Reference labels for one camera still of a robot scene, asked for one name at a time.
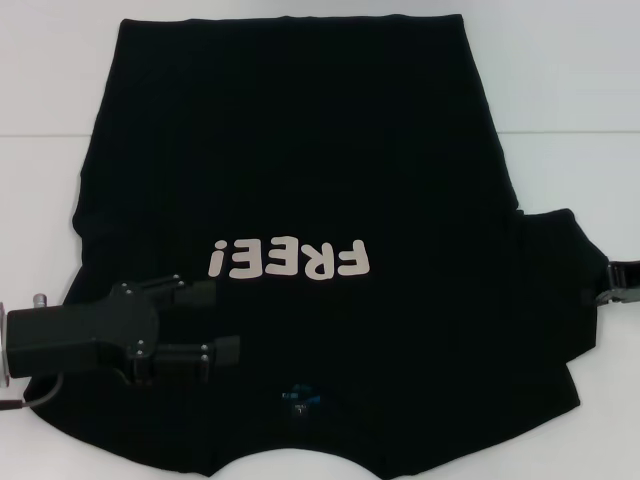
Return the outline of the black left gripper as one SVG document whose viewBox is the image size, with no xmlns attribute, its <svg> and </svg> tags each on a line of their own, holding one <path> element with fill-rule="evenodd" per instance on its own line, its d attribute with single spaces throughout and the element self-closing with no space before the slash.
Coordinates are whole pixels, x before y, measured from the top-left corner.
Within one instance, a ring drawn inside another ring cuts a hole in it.
<svg viewBox="0 0 640 480">
<path fill-rule="evenodd" d="M 206 308 L 216 300 L 214 280 L 188 282 L 173 274 L 117 284 L 90 303 L 12 310 L 7 314 L 8 376 L 110 369 L 141 386 L 206 384 L 214 370 L 239 364 L 241 338 L 159 344 L 158 308 Z"/>
</svg>

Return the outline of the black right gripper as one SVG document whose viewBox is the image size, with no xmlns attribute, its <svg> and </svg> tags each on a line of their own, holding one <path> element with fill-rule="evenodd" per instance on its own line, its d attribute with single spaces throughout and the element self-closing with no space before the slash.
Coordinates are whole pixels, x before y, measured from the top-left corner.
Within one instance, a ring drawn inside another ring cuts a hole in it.
<svg viewBox="0 0 640 480">
<path fill-rule="evenodd" d="M 607 266 L 607 290 L 596 298 L 598 306 L 610 303 L 634 303 L 640 296 L 640 263 L 610 262 Z"/>
</svg>

